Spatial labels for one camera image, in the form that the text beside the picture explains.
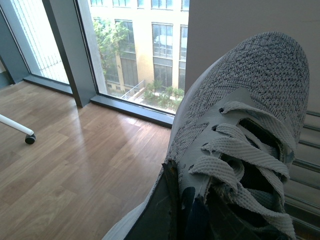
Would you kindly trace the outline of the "left gripper black camera left finger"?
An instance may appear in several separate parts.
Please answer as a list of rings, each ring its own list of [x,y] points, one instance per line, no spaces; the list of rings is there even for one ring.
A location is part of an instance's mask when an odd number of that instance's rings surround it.
[[[162,164],[162,175],[127,240],[176,240],[180,202],[175,162]]]

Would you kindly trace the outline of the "left gripper black camera right finger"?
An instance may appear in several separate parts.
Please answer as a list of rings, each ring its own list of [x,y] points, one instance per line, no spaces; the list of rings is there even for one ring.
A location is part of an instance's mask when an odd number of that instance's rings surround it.
[[[230,210],[216,192],[208,202],[196,195],[194,187],[185,189],[186,240],[258,240],[259,237]]]

